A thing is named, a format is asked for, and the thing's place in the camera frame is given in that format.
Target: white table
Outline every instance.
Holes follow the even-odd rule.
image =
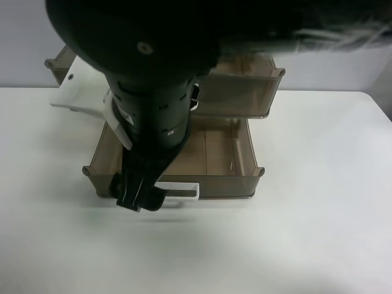
[[[140,214],[95,195],[103,122],[0,89],[0,293],[391,293],[392,123],[358,92],[278,92],[251,200]]]

